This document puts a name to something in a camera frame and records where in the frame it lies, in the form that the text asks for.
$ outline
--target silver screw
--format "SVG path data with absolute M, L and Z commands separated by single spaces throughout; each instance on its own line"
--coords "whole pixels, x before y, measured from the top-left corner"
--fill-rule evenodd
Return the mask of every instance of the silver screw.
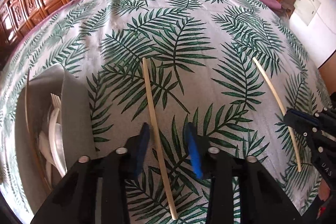
M 90 158 L 88 156 L 81 156 L 78 161 L 82 164 L 88 162 L 90 160 Z
M 211 147 L 208 148 L 208 152 L 210 154 L 218 154 L 219 153 L 219 148 L 211 146 Z
M 255 156 L 247 156 L 246 160 L 248 162 L 257 162 L 257 158 Z
M 127 153 L 127 148 L 126 147 L 119 147 L 115 152 L 117 154 L 125 154 L 125 153 Z

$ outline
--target leaf print tablecloth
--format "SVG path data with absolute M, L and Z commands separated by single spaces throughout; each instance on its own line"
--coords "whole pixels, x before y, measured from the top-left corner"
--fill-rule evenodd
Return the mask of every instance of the leaf print tablecloth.
M 187 122 L 236 157 L 254 155 L 303 213 L 320 176 L 297 136 L 302 172 L 283 117 L 252 57 L 286 107 L 308 113 L 330 101 L 307 51 L 259 0 L 81 0 L 48 18 L 17 49 L 0 85 L 1 192 L 24 222 L 33 217 L 16 162 L 16 102 L 28 69 L 35 77 L 60 63 L 88 89 L 98 156 L 123 145 L 149 121 L 142 58 L 150 63 L 166 166 L 179 219 L 169 215 L 155 147 L 142 175 L 127 181 L 132 223 L 204 223 L 208 180 L 196 179 L 182 136 Z M 239 185 L 235 220 L 239 222 Z

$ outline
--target tablecloth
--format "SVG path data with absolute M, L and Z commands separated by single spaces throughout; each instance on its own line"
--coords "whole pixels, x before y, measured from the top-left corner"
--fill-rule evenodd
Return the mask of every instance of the tablecloth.
M 179 219 L 169 214 L 153 141 L 138 181 L 127 181 L 132 223 L 205 223 L 209 180 L 190 166 L 182 129 L 236 157 L 254 155 L 303 213 L 320 175 L 310 150 L 293 145 L 256 57 L 285 107 L 308 113 L 330 105 L 317 68 L 295 35 L 259 0 L 80 0 L 49 17 L 17 49 L 0 79 L 0 159 L 6 201 L 23 221 L 33 217 L 18 172 L 16 102 L 31 78 L 62 64 L 88 89 L 98 156 L 123 145 L 149 123 L 142 58 L 148 59 L 166 166 Z M 239 185 L 235 221 L 239 222 Z

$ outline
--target white plastic fork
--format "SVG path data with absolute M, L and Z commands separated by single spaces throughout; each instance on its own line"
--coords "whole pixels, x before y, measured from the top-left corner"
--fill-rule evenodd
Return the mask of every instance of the white plastic fork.
M 51 95 L 51 101 L 52 101 L 52 105 L 53 105 L 54 109 L 55 108 L 59 109 L 59 115 L 57 117 L 57 123 L 61 124 L 61 117 L 62 117 L 62 115 L 61 115 L 61 104 L 62 104 L 61 99 L 60 99 L 59 96 L 57 96 L 53 93 L 50 93 L 50 95 Z

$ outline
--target wooden side table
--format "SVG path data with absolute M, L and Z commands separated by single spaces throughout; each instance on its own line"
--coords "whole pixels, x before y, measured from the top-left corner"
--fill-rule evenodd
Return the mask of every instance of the wooden side table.
M 295 7 L 294 3 L 296 0 L 281 0 L 282 8 L 286 9 L 286 13 L 288 15 L 288 18 L 291 18 L 291 15 L 293 14 Z

